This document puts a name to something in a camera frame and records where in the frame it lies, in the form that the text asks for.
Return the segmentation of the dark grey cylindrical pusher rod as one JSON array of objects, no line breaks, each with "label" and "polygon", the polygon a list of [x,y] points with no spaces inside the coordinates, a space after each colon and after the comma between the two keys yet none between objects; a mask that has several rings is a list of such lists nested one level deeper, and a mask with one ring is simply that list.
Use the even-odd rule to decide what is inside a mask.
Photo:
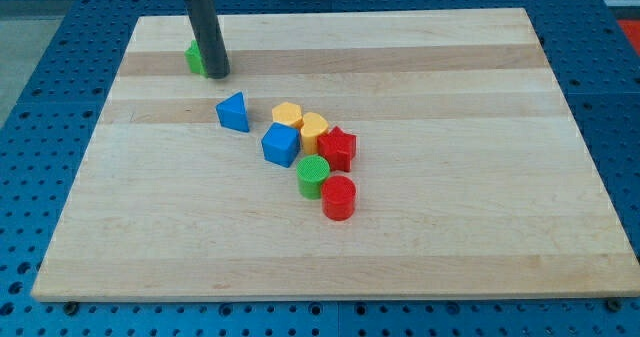
[{"label": "dark grey cylindrical pusher rod", "polygon": [[230,63],[214,0],[184,0],[206,76],[223,79]]}]

